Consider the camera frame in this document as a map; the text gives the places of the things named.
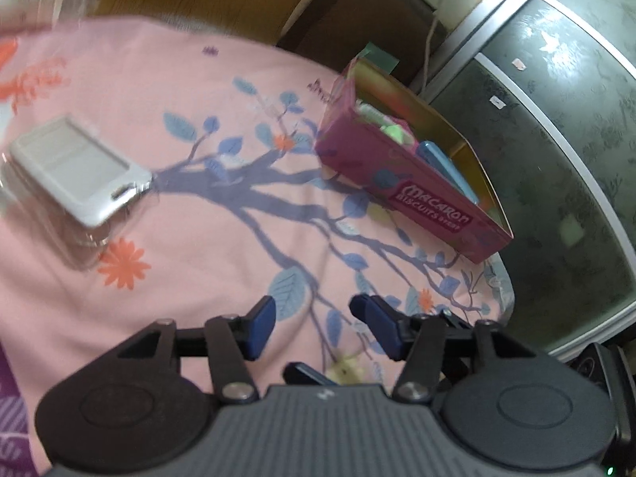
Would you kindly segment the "patterned glass cabinet door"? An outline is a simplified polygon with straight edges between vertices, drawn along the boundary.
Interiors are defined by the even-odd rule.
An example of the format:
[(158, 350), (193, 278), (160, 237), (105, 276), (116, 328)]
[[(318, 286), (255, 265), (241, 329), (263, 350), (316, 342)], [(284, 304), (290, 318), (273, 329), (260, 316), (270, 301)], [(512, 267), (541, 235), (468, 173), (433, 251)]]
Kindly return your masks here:
[(426, 0), (413, 86), (472, 143), (514, 231), (513, 334), (568, 360), (635, 321), (635, 0)]

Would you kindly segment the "pink biscuit tin box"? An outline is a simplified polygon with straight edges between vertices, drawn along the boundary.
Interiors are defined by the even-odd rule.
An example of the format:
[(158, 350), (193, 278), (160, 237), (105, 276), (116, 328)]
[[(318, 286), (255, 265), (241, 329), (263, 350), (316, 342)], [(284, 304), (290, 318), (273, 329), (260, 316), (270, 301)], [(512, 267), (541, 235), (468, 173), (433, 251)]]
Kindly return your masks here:
[[(357, 101), (409, 125), (416, 139), (403, 147), (355, 111)], [(479, 203), (416, 155), (432, 141), (477, 194)], [(364, 187), (474, 263), (505, 248), (512, 227), (491, 180), (468, 140), (438, 112), (388, 73), (365, 59), (349, 64), (336, 80), (316, 142), (324, 165)]]

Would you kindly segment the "light green cloth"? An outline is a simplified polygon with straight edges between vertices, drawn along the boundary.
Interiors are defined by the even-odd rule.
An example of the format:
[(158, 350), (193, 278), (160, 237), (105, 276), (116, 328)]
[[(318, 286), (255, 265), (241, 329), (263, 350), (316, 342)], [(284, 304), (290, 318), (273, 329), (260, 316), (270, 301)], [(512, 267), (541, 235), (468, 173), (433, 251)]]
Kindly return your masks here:
[(380, 125), (380, 130), (395, 143), (403, 147), (413, 147), (416, 144), (415, 136), (409, 125), (403, 122), (388, 121)]

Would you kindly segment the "white card holder case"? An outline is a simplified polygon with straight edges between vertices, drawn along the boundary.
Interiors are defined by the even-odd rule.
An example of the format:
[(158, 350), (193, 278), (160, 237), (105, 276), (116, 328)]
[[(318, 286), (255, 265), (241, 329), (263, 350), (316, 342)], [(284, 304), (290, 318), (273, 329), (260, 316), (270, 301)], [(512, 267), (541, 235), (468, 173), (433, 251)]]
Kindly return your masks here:
[(153, 182), (149, 169), (113, 150), (71, 115), (20, 135), (9, 153), (28, 178), (89, 229), (105, 224)]

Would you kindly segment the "pink floral bedsheet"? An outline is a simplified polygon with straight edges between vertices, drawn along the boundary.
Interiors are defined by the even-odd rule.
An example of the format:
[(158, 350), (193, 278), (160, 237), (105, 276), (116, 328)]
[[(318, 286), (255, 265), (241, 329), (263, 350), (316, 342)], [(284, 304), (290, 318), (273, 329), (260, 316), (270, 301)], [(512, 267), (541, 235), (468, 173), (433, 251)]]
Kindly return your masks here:
[(263, 295), (277, 324), (259, 386), (302, 361), (340, 383), (391, 386), (398, 367), (348, 310), (377, 294), (406, 313), (507, 320), (499, 257), (473, 264), (374, 202), (314, 151), (335, 76), (274, 47), (141, 19), (91, 19), (1, 40), (1, 140), (70, 114), (152, 171), (153, 191), (88, 268), (42, 205), (1, 180), (1, 471), (48, 462), (42, 395), (149, 323), (198, 328)]

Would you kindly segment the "colour marker pen pack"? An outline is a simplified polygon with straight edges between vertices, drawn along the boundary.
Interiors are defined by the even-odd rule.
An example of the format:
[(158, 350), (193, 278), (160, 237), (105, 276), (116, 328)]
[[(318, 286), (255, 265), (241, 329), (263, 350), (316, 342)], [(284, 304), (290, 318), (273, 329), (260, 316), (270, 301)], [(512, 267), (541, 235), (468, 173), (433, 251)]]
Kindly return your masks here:
[(369, 122), (379, 128), (394, 126), (401, 127), (401, 124), (395, 117), (383, 113), (379, 109), (371, 106), (368, 102), (357, 101), (355, 104), (355, 111), (366, 122)]

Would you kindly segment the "green paper cup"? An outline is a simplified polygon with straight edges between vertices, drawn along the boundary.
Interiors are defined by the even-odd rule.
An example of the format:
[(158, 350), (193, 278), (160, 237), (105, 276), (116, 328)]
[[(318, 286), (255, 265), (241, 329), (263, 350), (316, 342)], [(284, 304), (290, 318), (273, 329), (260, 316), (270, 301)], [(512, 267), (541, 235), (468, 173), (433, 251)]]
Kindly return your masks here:
[(372, 42), (368, 42), (366, 46), (358, 54), (359, 59), (365, 59), (372, 65), (386, 73), (391, 73), (398, 66), (399, 59), (385, 52)]

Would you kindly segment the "brown chair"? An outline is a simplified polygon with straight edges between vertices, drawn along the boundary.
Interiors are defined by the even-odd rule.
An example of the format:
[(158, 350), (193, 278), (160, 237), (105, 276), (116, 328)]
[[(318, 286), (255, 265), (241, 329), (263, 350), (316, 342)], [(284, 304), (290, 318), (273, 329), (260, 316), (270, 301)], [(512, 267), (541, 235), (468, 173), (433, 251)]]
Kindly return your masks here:
[(372, 42), (399, 59), (390, 74), (407, 85), (446, 36), (423, 0), (312, 0), (277, 46), (341, 72)]

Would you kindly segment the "blue sponge case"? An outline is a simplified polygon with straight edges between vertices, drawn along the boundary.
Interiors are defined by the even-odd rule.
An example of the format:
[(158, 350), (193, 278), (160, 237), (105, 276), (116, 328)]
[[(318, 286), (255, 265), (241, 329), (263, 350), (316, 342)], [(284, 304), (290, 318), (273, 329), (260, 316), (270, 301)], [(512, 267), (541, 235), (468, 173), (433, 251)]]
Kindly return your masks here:
[(473, 202), (474, 205), (479, 203), (477, 194), (475, 194), (465, 177), (456, 168), (451, 158), (444, 154), (436, 143), (428, 140), (419, 143), (416, 155), (436, 170), (444, 179), (447, 179), (470, 202)]

